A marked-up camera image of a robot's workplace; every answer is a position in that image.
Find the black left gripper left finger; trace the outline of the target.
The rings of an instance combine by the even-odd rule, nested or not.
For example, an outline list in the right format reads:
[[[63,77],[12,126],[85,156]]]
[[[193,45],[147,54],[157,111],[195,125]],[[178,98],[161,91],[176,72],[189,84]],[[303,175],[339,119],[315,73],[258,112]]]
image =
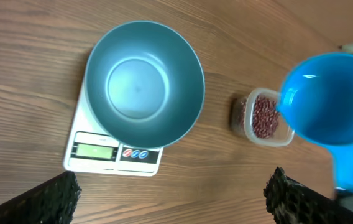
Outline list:
[[[69,224],[80,193],[75,173],[66,171],[1,204],[0,224]]]

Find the blue plastic scoop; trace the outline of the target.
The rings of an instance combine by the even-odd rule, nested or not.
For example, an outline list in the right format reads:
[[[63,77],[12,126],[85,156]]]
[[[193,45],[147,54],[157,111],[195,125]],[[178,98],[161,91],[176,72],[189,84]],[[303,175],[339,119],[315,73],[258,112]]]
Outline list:
[[[282,84],[278,110],[296,134],[331,153],[336,188],[353,192],[353,54],[302,61]]]

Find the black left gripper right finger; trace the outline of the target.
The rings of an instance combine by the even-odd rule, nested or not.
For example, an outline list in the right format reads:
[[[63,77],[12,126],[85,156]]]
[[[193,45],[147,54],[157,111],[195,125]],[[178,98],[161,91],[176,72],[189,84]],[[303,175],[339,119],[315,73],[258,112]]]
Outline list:
[[[353,224],[353,192],[336,189],[333,199],[289,178],[277,167],[263,190],[277,224]]]

